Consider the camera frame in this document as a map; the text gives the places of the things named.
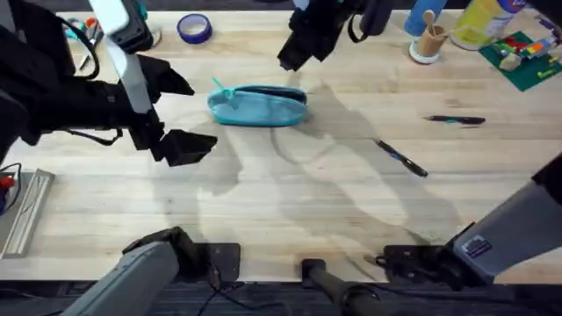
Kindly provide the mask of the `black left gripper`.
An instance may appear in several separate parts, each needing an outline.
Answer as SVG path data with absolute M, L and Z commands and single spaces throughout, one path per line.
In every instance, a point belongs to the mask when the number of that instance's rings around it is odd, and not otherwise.
M 139 62 L 152 104 L 158 102 L 162 93 L 194 95 L 193 88 L 168 61 L 140 54 Z M 133 109 L 122 85 L 101 81 L 72 82 L 42 97 L 38 104 L 38 129 L 43 133 L 126 129 L 136 149 L 149 150 L 158 162 L 165 158 L 170 167 L 199 163 L 218 142 L 216 136 L 180 129 L 164 135 L 163 123 L 153 105 L 139 113 Z

